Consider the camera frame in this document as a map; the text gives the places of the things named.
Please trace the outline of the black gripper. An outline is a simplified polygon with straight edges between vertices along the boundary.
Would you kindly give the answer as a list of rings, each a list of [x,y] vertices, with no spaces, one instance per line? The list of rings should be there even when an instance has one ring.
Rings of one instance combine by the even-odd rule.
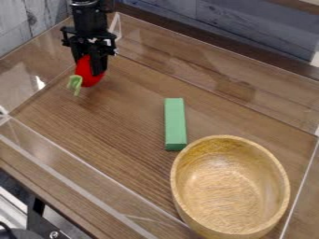
[[[117,36],[109,31],[86,35],[70,26],[63,26],[61,31],[63,32],[63,45],[71,48],[75,62],[79,62],[87,55],[90,48],[93,75],[101,75],[107,70],[109,55],[118,54]]]

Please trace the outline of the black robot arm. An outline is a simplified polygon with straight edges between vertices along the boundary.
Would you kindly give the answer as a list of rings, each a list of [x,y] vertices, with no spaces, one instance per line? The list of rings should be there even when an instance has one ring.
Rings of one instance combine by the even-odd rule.
[[[107,15],[115,0],[70,0],[74,25],[63,26],[63,45],[71,48],[75,63],[87,56],[91,74],[107,70],[109,57],[118,54],[118,36],[109,31]]]

